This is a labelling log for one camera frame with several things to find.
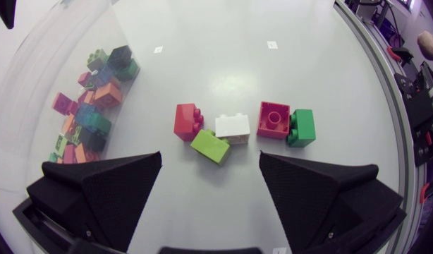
white lego brick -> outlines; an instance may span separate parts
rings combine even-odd
[[[248,143],[250,138],[248,116],[239,113],[235,116],[221,115],[216,118],[215,136],[217,138],[227,138],[230,145]]]

white marker dot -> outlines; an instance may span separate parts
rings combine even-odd
[[[278,44],[276,42],[267,42],[269,49],[278,49]]]
[[[274,248],[272,254],[286,254],[287,248]]]
[[[161,47],[156,47],[156,48],[154,49],[154,54],[160,53],[162,50],[163,50],[163,46],[161,46]]]

white table surface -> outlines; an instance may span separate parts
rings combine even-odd
[[[163,159],[129,253],[156,253],[162,246],[257,246],[264,253],[287,247],[290,253],[258,167],[260,150],[334,164],[377,164],[378,179],[398,190],[396,136],[383,89],[333,3],[121,0],[114,5],[141,72],[112,127],[107,158],[159,150]],[[267,41],[278,49],[268,49]],[[156,47],[163,51],[154,54]],[[289,104],[291,112],[312,109],[316,141],[300,149],[256,136],[261,101]],[[205,128],[214,129],[220,114],[250,117],[248,145],[234,145],[222,167],[173,133],[176,105],[191,102],[201,109]],[[28,174],[39,175],[36,170]],[[0,214],[11,212],[14,200],[0,205]],[[10,242],[19,250],[26,243]]]

red clip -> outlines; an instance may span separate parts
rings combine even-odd
[[[431,135],[429,134],[429,131],[427,132],[427,134],[425,135],[425,137],[427,139],[428,145],[431,145],[433,143],[433,140],[431,140]]]
[[[391,47],[391,46],[387,46],[387,52],[389,53],[389,55],[391,55],[391,57],[392,57],[394,60],[397,60],[397,61],[400,61],[400,60],[401,60],[401,57],[400,57],[399,55],[395,54],[395,53],[392,51],[392,47]]]
[[[423,202],[426,201],[426,198],[425,198],[425,191],[427,191],[428,186],[429,186],[429,183],[426,183],[426,184],[422,187],[422,189],[420,189],[420,204],[423,204]]]

person's arm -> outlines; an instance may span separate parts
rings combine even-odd
[[[417,43],[423,56],[433,61],[433,35],[428,31],[424,31],[417,37]]]

